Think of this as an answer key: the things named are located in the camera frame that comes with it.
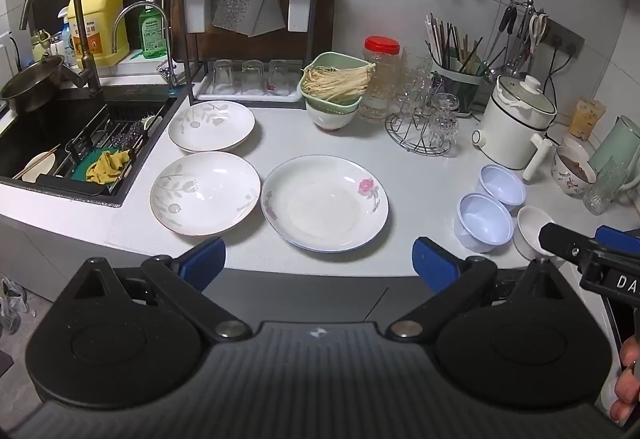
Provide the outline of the person's right hand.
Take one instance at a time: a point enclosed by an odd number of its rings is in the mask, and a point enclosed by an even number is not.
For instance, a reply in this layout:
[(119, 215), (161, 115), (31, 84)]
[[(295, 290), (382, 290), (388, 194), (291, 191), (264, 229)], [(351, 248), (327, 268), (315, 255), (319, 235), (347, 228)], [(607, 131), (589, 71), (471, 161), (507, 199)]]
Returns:
[(629, 337), (620, 349), (620, 364), (623, 370), (617, 378), (614, 393), (616, 399), (608, 411), (610, 419), (623, 424), (639, 401), (639, 379), (634, 376), (634, 368), (639, 361), (639, 344), (634, 336)]

